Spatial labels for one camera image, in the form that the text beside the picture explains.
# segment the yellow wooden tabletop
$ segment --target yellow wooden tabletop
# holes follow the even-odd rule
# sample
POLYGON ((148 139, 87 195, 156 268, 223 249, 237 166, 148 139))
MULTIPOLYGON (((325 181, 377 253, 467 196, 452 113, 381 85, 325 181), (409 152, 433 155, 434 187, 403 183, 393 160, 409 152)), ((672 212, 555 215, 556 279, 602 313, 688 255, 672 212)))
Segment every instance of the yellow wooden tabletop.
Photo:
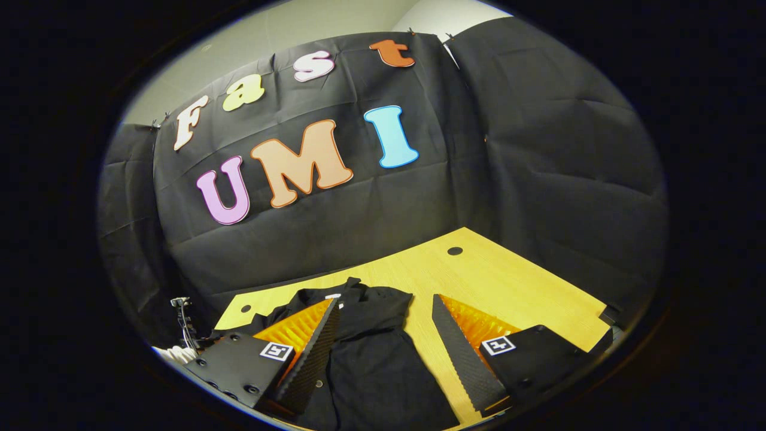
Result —
POLYGON ((404 330, 460 421, 453 429, 471 426, 482 417, 473 409, 431 320, 434 294, 457 299, 519 329, 544 324, 585 351, 609 329, 598 318, 606 307, 603 302, 467 228, 334 274, 239 294, 215 329, 249 324, 256 313, 270 314, 290 302, 300 289, 331 288, 348 277, 360 278, 367 286, 388 286, 414 295, 404 330), (447 250, 452 247, 463 252, 449 255, 447 250), (245 305, 250 309, 243 313, 245 305))

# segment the letter m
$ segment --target letter m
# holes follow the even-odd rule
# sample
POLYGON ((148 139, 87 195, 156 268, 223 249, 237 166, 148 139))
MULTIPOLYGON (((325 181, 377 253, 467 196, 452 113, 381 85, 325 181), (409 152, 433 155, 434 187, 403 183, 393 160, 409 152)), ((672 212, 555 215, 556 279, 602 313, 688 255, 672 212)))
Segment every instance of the letter m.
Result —
POLYGON ((272 139, 256 145, 250 157, 260 160, 266 171, 271 192, 271 206, 282 208, 298 199, 298 193, 287 187, 286 179, 305 194, 313 188, 314 166, 319 173, 316 186, 329 189, 349 181, 354 173, 343 165, 332 131, 336 123, 322 120, 310 124, 303 131, 300 155, 281 141, 272 139))

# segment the pink letter u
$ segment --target pink letter u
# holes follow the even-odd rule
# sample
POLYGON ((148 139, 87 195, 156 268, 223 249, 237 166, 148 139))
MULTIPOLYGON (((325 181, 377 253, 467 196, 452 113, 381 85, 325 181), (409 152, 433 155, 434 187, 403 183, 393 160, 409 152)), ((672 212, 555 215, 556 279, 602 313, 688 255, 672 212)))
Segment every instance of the pink letter u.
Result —
POLYGON ((218 189, 215 188, 216 173, 214 170, 204 173, 197 180, 197 187, 202 190, 202 196, 205 198, 210 214, 216 222, 222 225, 233 225, 240 222, 250 211, 250 197, 247 195, 247 189, 239 169, 241 164, 242 157, 234 156, 221 165, 221 171, 229 177, 231 188, 234 189, 234 196, 237 198, 236 203, 231 208, 226 208, 221 202, 221 196, 218 195, 218 189))

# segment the orange soft gripper pad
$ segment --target orange soft gripper pad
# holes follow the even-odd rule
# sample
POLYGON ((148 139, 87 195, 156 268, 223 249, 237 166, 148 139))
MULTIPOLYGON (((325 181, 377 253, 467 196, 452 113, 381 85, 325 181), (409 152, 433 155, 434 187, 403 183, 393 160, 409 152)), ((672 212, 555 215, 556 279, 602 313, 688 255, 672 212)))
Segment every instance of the orange soft gripper pad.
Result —
POLYGON ((463 335, 465 335, 466 340, 468 340, 468 344, 473 347, 473 349, 476 351, 476 354, 479 355, 479 358, 481 358, 482 362, 484 362, 484 365, 486 365, 489 370, 492 370, 492 368, 484 359, 484 356, 482 356, 481 352, 479 351, 481 342, 490 340, 492 338, 510 335, 521 330, 515 326, 507 324, 504 321, 501 321, 497 317, 491 316, 483 311, 477 310, 469 305, 466 305, 460 301, 456 301, 442 294, 439 295, 439 299, 441 299, 441 301, 444 303, 444 306, 447 307, 447 310, 449 310, 450 314, 452 314, 452 318, 457 323, 457 326, 460 327, 463 335))
POLYGON ((332 299, 330 298, 319 302, 318 304, 314 304, 279 323, 269 326, 253 336, 254 338, 259 338, 261 340, 293 346, 293 349, 295 349, 295 357, 293 358, 293 361, 290 362, 290 365, 287 366, 283 378, 293 369, 293 366, 300 358, 300 354, 303 352, 303 349, 306 348, 309 340, 311 340, 311 336, 314 334, 316 326, 322 320, 322 317, 324 317, 331 302, 332 299))

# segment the black shirt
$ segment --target black shirt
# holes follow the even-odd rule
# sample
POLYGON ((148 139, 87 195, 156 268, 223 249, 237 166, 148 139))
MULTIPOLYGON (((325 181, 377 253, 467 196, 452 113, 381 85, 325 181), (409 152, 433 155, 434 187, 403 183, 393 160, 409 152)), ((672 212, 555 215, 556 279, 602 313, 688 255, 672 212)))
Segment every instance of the black shirt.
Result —
POLYGON ((318 431, 441 430, 456 426, 447 398, 404 332, 412 294, 369 288, 358 278, 327 289, 303 289, 289 304, 233 331, 256 334, 292 314, 341 294, 340 322, 306 411, 295 424, 318 431))

